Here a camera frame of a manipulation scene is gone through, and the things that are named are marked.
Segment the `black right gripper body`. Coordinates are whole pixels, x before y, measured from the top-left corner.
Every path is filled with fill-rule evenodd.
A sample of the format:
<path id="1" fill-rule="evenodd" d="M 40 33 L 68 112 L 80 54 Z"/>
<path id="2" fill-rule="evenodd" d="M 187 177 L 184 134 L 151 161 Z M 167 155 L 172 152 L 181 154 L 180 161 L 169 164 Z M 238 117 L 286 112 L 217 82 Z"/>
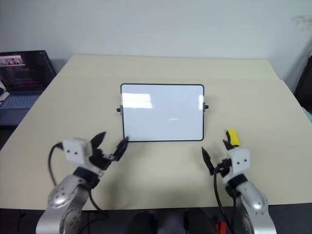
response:
<path id="1" fill-rule="evenodd" d="M 229 158 L 223 159 L 215 168 L 215 174 L 226 176 L 230 172 L 232 166 L 232 160 Z"/>

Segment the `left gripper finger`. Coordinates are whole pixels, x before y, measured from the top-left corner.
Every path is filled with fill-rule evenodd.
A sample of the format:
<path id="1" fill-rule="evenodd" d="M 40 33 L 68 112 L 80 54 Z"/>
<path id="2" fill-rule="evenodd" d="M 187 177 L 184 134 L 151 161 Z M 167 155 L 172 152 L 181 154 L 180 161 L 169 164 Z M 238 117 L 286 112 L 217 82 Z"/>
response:
<path id="1" fill-rule="evenodd" d="M 113 153 L 114 161 L 119 161 L 124 155 L 129 143 L 129 137 L 125 137 L 120 143 L 117 145 L 115 152 Z"/>
<path id="2" fill-rule="evenodd" d="M 98 148 L 100 146 L 100 144 L 103 142 L 105 135 L 106 135 L 106 132 L 101 132 L 101 133 L 98 133 L 97 135 L 95 135 L 90 140 L 92 148 Z"/>

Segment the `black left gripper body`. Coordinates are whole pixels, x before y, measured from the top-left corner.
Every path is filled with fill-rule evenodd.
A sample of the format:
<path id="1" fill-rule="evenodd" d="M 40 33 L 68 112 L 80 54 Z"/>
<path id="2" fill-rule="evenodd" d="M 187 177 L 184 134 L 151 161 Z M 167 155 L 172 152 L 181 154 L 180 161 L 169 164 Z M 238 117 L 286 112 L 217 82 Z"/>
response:
<path id="1" fill-rule="evenodd" d="M 94 149 L 92 156 L 89 157 L 90 162 L 100 168 L 101 170 L 107 170 L 112 161 L 115 160 L 113 155 L 106 155 L 101 149 Z"/>

